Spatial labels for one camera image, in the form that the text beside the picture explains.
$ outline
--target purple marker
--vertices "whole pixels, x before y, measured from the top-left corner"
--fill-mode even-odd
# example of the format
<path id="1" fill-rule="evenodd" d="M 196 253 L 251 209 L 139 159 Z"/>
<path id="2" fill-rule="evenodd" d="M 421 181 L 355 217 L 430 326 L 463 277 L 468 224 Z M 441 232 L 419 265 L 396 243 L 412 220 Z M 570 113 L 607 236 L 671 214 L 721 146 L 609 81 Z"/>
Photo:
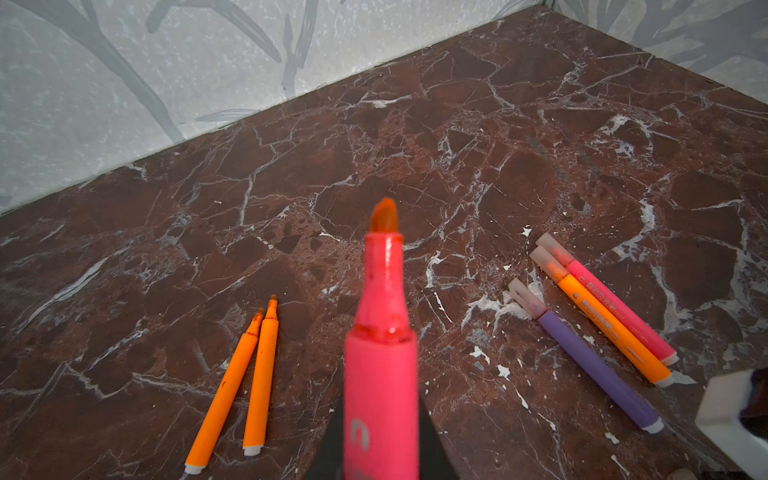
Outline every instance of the purple marker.
<path id="1" fill-rule="evenodd" d="M 648 402 L 642 399 L 635 391 L 620 379 L 611 367 L 605 364 L 599 356 L 587 346 L 573 330 L 568 328 L 557 315 L 547 310 L 531 291 L 518 279 L 509 283 L 509 293 L 517 300 L 520 306 L 534 317 L 539 325 L 557 340 L 576 363 L 598 383 L 608 396 L 610 396 L 624 413 L 637 424 L 638 427 L 649 433 L 658 433 L 664 429 L 664 422 L 656 410 Z"/>

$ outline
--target orange marker tip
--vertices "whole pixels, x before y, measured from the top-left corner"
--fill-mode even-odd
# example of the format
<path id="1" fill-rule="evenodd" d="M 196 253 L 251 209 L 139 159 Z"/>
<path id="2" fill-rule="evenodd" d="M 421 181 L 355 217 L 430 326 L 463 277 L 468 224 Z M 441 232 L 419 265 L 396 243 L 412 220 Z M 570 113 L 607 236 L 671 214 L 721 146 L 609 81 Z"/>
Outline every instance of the orange marker tip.
<path id="1" fill-rule="evenodd" d="M 373 209 L 371 215 L 372 232 L 397 232 L 399 231 L 397 220 L 397 207 L 395 201 L 384 197 Z"/>

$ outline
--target wallpaper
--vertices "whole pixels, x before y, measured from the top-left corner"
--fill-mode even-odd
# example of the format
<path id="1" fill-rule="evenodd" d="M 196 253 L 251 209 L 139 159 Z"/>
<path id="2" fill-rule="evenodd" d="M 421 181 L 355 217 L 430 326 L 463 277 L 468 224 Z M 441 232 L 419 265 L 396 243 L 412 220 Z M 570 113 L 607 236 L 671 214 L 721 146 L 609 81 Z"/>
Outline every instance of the wallpaper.
<path id="1" fill-rule="evenodd" d="M 539 0 L 0 0 L 0 213 Z M 546 0 L 768 101 L 765 0 Z"/>

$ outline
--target pink marker neck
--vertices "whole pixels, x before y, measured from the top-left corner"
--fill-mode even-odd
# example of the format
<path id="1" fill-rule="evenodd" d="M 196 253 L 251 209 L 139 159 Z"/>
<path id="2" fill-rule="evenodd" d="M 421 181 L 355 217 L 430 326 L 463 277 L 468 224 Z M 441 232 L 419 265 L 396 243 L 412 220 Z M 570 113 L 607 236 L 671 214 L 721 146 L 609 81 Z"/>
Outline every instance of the pink marker neck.
<path id="1" fill-rule="evenodd" d="M 410 331 L 402 288 L 402 234 L 366 235 L 366 287 L 355 318 L 356 329 L 382 341 Z"/>

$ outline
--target capped pink marker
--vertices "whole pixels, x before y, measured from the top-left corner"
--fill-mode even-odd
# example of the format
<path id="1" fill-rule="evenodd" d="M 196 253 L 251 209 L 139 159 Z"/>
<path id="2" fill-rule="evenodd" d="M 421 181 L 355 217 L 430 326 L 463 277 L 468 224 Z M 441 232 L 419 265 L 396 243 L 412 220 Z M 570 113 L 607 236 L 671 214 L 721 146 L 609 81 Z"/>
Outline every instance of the capped pink marker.
<path id="1" fill-rule="evenodd" d="M 622 302 L 611 290 L 592 274 L 587 267 L 571 255 L 552 235 L 545 233 L 536 244 L 544 247 L 576 280 L 584 285 L 603 306 L 613 313 L 616 319 L 626 326 L 645 348 L 650 350 L 664 365 L 675 363 L 679 357 L 669 343 L 665 342 L 658 333 L 654 332 L 626 303 Z"/>

